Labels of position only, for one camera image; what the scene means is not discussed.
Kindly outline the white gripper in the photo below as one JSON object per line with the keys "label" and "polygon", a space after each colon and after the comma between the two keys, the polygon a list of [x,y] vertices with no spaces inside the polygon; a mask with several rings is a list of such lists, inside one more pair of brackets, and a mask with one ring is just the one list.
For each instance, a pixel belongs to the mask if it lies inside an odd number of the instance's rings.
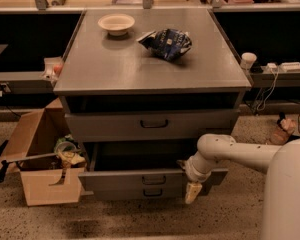
{"label": "white gripper", "polygon": [[195,201],[205,182],[212,171],[211,163],[203,157],[193,155],[187,160],[178,160],[177,164],[186,173],[190,182],[186,186],[185,203],[191,204]]}

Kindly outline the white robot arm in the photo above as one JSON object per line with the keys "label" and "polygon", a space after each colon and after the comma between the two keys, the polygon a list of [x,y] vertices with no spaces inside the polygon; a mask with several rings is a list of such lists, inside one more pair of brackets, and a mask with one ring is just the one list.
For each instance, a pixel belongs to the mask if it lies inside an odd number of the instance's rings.
{"label": "white robot arm", "polygon": [[284,145],[238,143],[229,135],[205,134],[197,152],[180,163],[192,203],[223,160],[266,175],[260,240],[300,240],[300,138]]}

